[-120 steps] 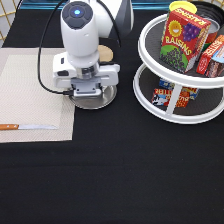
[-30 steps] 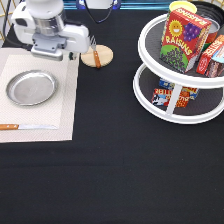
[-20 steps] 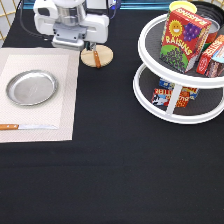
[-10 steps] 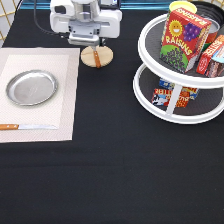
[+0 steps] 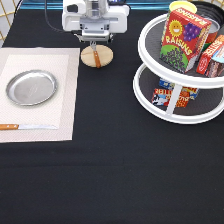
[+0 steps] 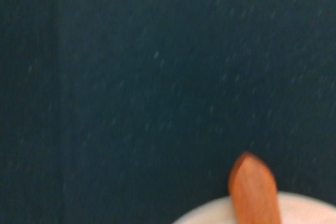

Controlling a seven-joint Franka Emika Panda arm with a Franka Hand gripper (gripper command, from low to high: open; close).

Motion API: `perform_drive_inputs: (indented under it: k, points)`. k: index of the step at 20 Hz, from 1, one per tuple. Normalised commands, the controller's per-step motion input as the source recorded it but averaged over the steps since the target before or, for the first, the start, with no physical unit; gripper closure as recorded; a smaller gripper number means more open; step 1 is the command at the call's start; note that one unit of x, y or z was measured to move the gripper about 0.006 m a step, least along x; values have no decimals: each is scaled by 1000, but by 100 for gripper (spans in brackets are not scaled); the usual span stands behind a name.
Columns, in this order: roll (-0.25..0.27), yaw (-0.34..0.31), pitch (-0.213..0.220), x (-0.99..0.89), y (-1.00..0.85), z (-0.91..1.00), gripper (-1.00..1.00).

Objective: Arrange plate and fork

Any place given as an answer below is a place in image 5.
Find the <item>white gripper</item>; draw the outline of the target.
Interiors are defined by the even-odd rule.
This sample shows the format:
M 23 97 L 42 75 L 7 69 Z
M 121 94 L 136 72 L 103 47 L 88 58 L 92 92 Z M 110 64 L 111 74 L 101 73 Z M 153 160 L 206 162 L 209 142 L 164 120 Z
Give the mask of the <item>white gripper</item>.
M 80 31 L 82 41 L 110 41 L 127 31 L 130 7 L 109 0 L 63 0 L 64 31 Z

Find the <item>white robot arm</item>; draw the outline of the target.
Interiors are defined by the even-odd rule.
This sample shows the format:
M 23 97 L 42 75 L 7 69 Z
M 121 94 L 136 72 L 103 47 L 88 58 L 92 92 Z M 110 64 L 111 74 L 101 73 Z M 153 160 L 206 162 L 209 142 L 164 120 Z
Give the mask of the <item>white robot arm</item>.
M 63 0 L 64 31 L 79 31 L 81 42 L 111 41 L 127 31 L 130 7 L 108 0 Z

